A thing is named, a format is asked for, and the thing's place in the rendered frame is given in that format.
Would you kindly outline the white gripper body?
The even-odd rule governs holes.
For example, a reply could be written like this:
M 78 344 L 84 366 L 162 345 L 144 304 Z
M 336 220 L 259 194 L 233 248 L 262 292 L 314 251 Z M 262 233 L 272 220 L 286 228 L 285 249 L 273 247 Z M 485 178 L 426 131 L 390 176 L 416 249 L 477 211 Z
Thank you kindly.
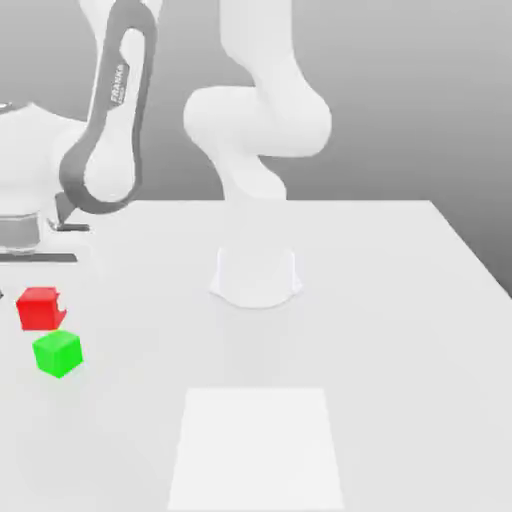
M 78 252 L 0 253 L 0 279 L 12 282 L 65 282 L 98 278 L 98 265 Z

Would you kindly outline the small red cube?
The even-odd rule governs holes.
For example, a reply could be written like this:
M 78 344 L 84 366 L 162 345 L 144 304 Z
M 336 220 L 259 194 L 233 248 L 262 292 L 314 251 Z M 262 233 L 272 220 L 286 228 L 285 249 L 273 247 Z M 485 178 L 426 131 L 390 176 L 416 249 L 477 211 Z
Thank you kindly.
M 56 287 L 29 287 L 16 301 L 24 331 L 53 331 L 59 328 L 67 310 L 60 309 Z

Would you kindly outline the small green cube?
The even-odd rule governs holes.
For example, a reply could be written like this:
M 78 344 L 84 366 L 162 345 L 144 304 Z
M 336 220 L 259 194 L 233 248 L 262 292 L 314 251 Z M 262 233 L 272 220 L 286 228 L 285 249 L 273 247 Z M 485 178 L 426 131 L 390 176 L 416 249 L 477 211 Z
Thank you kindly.
M 66 330 L 54 330 L 36 339 L 32 348 L 37 367 L 62 378 L 83 362 L 80 337 Z

